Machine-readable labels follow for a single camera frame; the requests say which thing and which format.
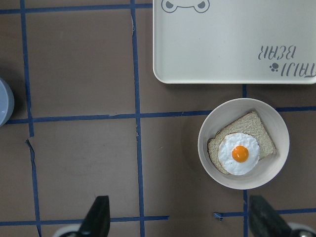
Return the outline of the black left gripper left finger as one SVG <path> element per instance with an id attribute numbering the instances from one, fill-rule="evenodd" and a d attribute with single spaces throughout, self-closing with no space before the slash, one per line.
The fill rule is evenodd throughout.
<path id="1" fill-rule="evenodd" d="M 109 196 L 98 196 L 84 218 L 78 233 L 80 237 L 107 237 L 110 230 Z"/>

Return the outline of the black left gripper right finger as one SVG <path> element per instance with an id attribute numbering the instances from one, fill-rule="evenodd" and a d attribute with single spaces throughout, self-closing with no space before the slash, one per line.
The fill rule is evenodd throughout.
<path id="1" fill-rule="evenodd" d="M 249 198 L 249 228 L 254 237 L 289 237 L 292 231 L 273 207 L 258 195 Z"/>

